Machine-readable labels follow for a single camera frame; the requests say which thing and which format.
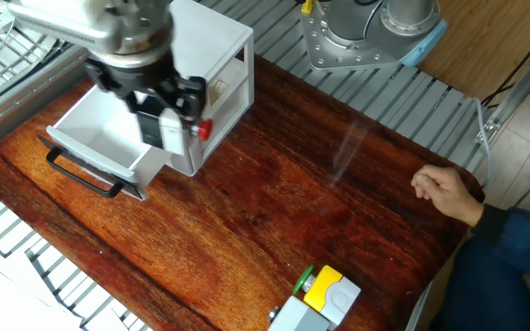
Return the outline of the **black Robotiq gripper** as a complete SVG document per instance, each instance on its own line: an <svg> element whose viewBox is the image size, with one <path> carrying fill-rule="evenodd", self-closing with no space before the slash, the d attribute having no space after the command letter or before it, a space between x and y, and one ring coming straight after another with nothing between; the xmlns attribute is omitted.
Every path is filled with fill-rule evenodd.
<svg viewBox="0 0 530 331"><path fill-rule="evenodd" d="M90 56L85 68L102 91L125 98L131 113L160 116L166 106L177 114L184 128L193 127L202 119L207 81L200 76L181 77L175 68L172 51L137 68L112 66ZM157 97L165 106L147 94L138 96L136 91Z"/></svg>

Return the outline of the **person's right hand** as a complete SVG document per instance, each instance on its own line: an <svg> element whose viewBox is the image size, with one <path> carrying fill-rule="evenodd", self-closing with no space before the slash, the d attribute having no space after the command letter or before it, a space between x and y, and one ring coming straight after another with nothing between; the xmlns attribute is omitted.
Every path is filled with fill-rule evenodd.
<svg viewBox="0 0 530 331"><path fill-rule="evenodd" d="M425 165L415 173L411 182L419 199L430 200L445 216L470 227L478 224L484 205L467 190L458 172L451 167Z"/></svg>

